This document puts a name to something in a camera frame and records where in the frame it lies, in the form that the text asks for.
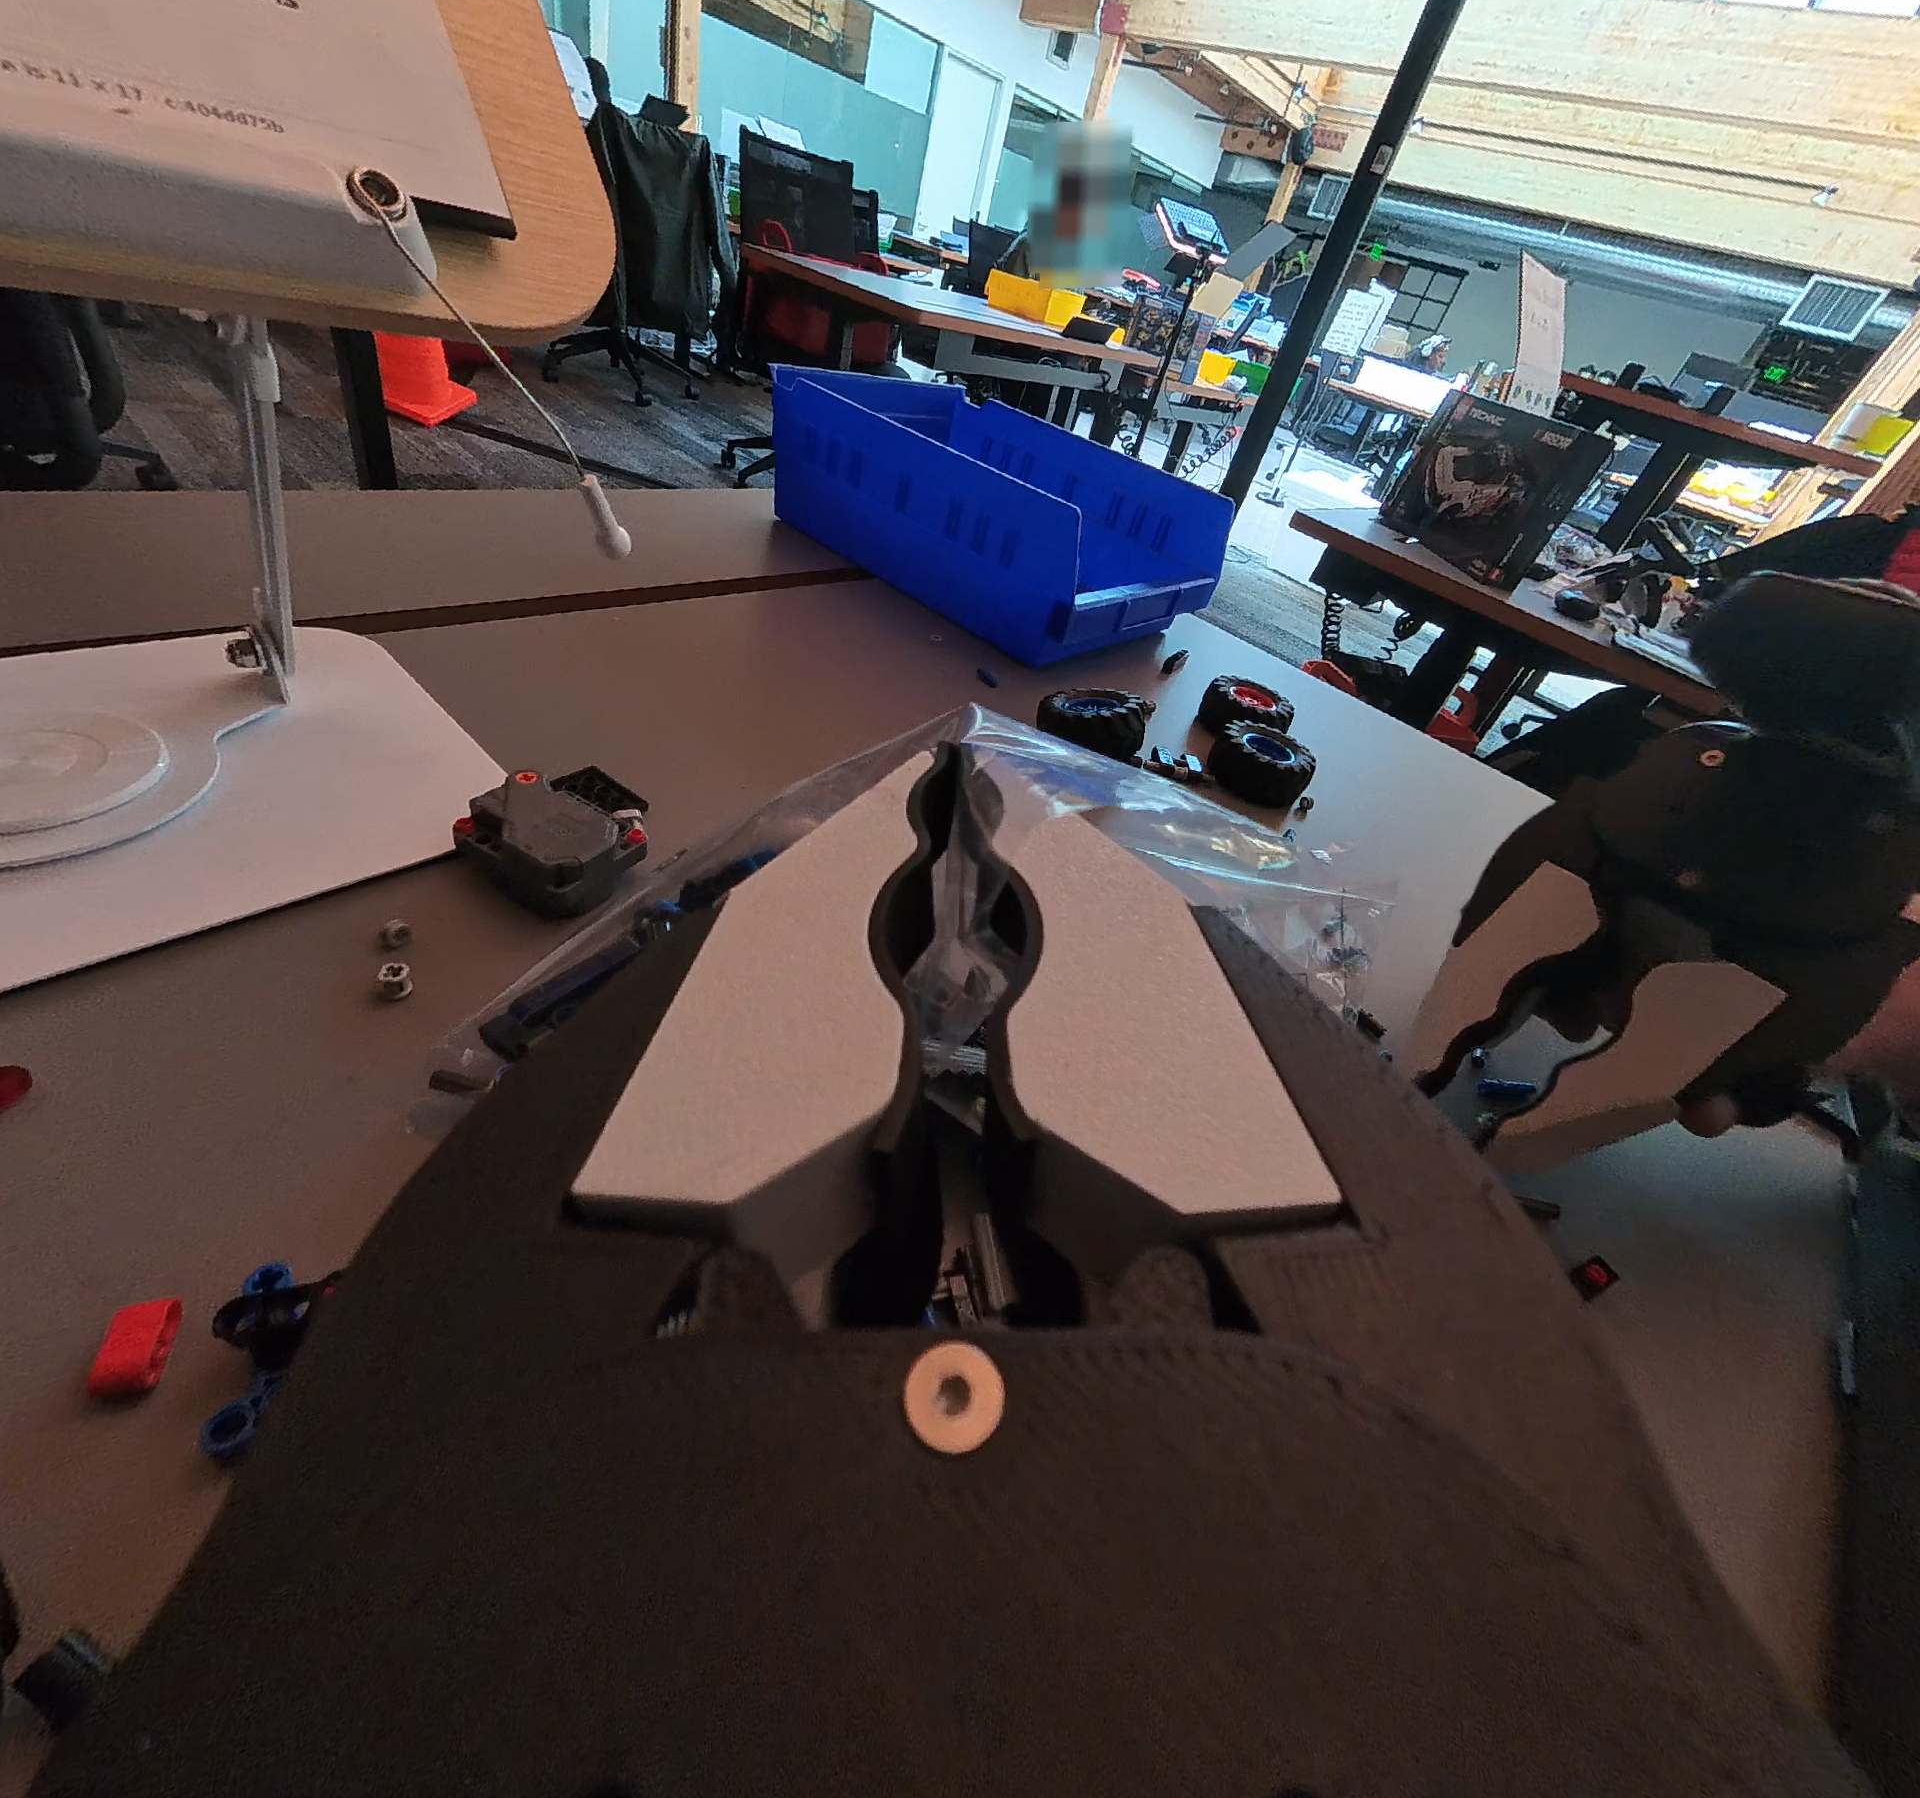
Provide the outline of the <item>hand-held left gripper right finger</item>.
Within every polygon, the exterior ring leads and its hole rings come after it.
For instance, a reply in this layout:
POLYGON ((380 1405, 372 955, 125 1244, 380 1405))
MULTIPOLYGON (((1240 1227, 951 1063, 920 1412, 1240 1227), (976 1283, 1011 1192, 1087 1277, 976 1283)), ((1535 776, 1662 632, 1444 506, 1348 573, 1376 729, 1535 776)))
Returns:
POLYGON ((1105 1322, 1141 1258, 1214 1321, 1221 1237, 1331 1226, 1341 1190, 1214 951, 1245 930, 1194 901, 1130 810, 1042 762, 967 753, 967 1042, 978 1195, 1005 1325, 1105 1322))

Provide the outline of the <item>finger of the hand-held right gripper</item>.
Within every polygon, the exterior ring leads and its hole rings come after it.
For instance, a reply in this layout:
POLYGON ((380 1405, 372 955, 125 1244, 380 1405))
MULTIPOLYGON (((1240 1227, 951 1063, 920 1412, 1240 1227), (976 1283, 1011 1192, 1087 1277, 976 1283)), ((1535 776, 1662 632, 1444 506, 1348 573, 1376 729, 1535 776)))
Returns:
POLYGON ((1590 885, 1543 863, 1448 948, 1404 1036, 1404 1075, 1427 1096, 1453 1086, 1471 1051, 1508 1032, 1524 993, 1548 964, 1583 948, 1599 930, 1590 885))
POLYGON ((1648 969, 1622 1030, 1552 1065, 1535 1101, 1499 1123, 1490 1168, 1548 1170, 1670 1123, 1678 1093, 1784 1001, 1784 989, 1717 959, 1648 969))

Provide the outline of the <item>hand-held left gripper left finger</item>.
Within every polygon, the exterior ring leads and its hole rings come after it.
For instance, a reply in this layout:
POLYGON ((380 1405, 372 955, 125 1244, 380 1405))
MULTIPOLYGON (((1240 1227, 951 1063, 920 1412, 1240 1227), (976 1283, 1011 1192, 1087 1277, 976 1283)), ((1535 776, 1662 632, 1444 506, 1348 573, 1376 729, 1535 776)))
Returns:
POLYGON ((766 1258, 838 1325, 920 1325, 942 1265, 924 1025, 956 750, 917 756, 730 885, 569 1190, 597 1226, 766 1258))

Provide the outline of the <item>clear plastic bag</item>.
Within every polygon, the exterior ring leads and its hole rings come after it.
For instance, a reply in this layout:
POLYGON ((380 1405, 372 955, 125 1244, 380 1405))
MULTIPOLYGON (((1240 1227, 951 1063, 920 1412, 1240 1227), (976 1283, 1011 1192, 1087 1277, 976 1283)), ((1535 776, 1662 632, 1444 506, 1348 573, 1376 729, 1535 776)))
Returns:
POLYGON ((1086 813, 1122 851, 1169 879, 1190 905, 1223 908, 1373 1042, 1388 1027, 1364 1006, 1381 993, 1376 965, 1398 884, 1336 866, 1335 845, 1308 845, 1282 813, 1281 829, 1245 819, 1194 788, 1194 757, 1160 747, 1136 766, 1050 736, 982 706, 959 706, 884 745, 796 781, 742 819, 629 876, 553 953, 525 970, 440 1045, 426 1093, 471 1101, 537 1042, 557 1032, 615 970, 679 919, 764 869, 897 766, 933 745, 959 745, 982 767, 1005 817, 1086 813))

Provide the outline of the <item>grey desk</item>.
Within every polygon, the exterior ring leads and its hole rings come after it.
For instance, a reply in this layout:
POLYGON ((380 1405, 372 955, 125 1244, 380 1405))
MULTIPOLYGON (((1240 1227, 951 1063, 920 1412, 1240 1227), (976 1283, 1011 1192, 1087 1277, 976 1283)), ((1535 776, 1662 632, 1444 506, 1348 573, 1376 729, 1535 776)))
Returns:
MULTIPOLYGON (((629 492, 607 563, 569 490, 303 490, 288 499, 303 621, 368 634, 503 766, 592 762, 651 804, 651 858, 838 757, 967 702, 1029 721, 1060 682, 1158 695, 1195 740, 1217 676, 1296 703, 1317 756, 1308 845, 1398 884, 1370 1011, 1395 1032, 1457 905, 1535 794, 1282 659, 1178 619, 1165 640, 1032 673, 857 580, 766 492, 629 492)), ((4 996, 4 1565, 27 1647, 130 1640, 225 1493, 202 1418, 239 1385, 208 1337, 259 1262, 345 1262, 430 1154, 426 1068, 560 932, 460 860, 4 996), (374 996, 404 919, 404 1001, 374 996), (86 1396, 116 1309, 180 1296, 157 1389, 86 1396)), ((1693 1534, 1789 1683, 1825 1702, 1837 1551, 1833 1332, 1847 1173, 1802 1125, 1658 1128, 1535 1181, 1693 1534)))

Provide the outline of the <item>grey toy motor block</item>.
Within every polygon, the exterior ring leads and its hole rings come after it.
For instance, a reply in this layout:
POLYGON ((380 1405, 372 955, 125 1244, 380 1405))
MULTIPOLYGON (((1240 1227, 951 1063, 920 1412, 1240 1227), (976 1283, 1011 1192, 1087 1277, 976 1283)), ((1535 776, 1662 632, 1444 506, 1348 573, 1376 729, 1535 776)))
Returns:
POLYGON ((520 908, 578 919, 610 901, 648 851, 646 798, 601 767, 508 771, 452 822, 452 848, 520 908))

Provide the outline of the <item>wooden table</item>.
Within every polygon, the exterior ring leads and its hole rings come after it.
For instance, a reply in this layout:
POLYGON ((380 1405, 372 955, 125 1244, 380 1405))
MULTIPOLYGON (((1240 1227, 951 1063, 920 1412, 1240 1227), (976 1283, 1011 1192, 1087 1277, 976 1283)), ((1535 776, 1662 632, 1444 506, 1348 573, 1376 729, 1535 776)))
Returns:
POLYGON ((1335 557, 1331 569, 1313 573, 1328 596, 1358 604, 1363 591, 1381 591, 1434 630, 1391 702, 1391 713, 1414 729, 1427 729, 1462 691, 1471 723, 1486 735, 1533 676, 1633 686, 1697 720, 1725 712, 1725 695, 1697 668, 1648 658, 1644 634, 1622 637, 1602 619, 1571 619, 1536 580, 1508 591, 1482 585, 1373 510, 1300 503, 1291 528, 1335 557))
POLYGON ((1173 372, 1162 354, 1112 342, 1112 329, 1099 322, 1055 332, 981 297, 893 274, 838 271, 805 257, 756 259, 895 322, 895 368, 917 364, 972 401, 997 397, 1060 426, 1087 417, 1095 442, 1113 442, 1127 402, 1155 406, 1173 372))

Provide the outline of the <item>dark cardboard box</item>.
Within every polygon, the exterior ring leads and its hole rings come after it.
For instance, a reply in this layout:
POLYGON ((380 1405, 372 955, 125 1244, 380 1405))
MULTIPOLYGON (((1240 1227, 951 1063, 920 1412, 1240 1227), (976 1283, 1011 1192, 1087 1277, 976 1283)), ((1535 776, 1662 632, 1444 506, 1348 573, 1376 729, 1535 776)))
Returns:
POLYGON ((1453 391, 1381 496, 1377 521, 1462 577, 1515 591, 1608 459, 1602 435, 1453 391))

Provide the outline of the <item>blue toy connector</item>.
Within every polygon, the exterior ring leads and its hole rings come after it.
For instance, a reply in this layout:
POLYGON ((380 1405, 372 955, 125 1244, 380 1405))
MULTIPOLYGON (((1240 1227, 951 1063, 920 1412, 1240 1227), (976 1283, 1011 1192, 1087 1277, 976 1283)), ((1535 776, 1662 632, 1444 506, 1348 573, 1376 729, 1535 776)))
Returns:
POLYGON ((209 1335, 245 1355, 248 1386, 202 1423, 199 1450, 209 1462, 227 1466, 252 1448, 300 1344, 340 1277, 336 1268, 297 1281, 284 1262, 265 1262, 244 1280, 239 1294, 214 1309, 209 1335))

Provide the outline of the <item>blue storage bin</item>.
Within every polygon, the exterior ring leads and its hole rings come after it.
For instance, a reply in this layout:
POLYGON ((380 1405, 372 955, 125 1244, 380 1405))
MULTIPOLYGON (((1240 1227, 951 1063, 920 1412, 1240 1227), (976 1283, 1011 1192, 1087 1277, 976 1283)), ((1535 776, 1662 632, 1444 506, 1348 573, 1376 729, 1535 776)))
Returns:
POLYGON ((1029 668, 1210 604, 1234 506, 956 386, 777 364, 774 513, 1029 668))

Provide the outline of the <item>red toy connector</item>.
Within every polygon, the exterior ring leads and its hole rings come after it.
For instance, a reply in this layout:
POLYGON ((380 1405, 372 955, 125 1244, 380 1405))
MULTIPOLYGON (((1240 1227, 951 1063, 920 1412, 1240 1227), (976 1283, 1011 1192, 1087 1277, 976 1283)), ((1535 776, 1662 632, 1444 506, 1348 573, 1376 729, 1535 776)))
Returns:
POLYGON ((116 1309, 85 1377, 86 1396, 117 1405, 152 1395, 170 1367, 181 1318, 180 1296, 116 1309))

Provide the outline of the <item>orange traffic cone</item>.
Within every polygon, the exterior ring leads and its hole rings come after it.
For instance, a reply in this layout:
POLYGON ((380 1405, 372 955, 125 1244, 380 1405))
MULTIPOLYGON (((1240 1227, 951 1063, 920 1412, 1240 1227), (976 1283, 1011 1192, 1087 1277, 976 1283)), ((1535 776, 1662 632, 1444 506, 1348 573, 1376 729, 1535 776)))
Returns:
POLYGON ((372 336, 380 397, 395 419, 440 426, 476 406, 476 393, 452 374, 440 339, 386 332, 372 336))

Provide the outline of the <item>black pole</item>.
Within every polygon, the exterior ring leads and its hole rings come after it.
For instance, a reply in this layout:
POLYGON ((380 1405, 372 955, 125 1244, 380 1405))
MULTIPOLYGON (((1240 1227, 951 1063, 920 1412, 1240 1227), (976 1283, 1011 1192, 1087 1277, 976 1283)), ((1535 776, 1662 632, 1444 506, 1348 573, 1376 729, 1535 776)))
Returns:
POLYGON ((1245 496, 1253 490, 1267 445, 1273 442, 1291 395, 1298 386, 1303 364, 1313 352, 1318 333, 1335 307, 1335 295, 1341 288, 1348 262, 1358 248, 1370 214, 1381 197, 1388 171, 1404 146, 1414 116, 1418 112, 1422 95, 1434 74, 1440 56, 1457 26, 1468 0, 1423 0, 1418 21, 1411 29, 1398 69, 1386 90, 1373 131, 1368 134, 1364 152, 1358 169, 1350 178, 1348 192, 1339 210, 1331 217, 1331 229, 1322 241, 1313 259, 1308 284, 1303 288, 1293 315, 1285 324, 1282 342, 1267 368, 1267 377, 1254 397, 1245 432, 1240 435, 1232 463, 1221 478, 1221 496, 1240 509, 1245 496))

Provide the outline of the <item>red black office chair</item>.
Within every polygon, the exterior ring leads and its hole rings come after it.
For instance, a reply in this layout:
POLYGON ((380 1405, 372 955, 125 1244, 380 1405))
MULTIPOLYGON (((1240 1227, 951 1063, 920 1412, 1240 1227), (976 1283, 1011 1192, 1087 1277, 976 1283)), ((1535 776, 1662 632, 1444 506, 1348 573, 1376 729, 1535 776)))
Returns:
POLYGON ((855 184, 851 162, 745 131, 737 189, 739 271, 721 354, 747 369, 805 364, 895 374, 895 322, 756 259, 805 257, 838 271, 887 271, 878 253, 878 196, 855 184))

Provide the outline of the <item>black chair with dark jacket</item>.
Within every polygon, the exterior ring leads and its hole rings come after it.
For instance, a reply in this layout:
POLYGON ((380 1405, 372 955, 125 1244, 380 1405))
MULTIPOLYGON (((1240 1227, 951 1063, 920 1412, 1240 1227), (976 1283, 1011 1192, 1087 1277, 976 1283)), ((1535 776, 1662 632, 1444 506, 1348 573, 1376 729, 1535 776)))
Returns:
POLYGON ((592 111, 584 120, 589 157, 602 180, 612 226, 612 270, 584 329, 540 354, 540 379, 553 383, 569 357, 602 352, 644 393, 638 332, 670 336, 670 361, 697 395, 693 346, 710 342, 710 369, 733 360, 737 259, 723 216, 723 180, 710 140, 668 122, 670 104, 646 99, 625 112, 610 99, 610 77, 584 62, 592 111))

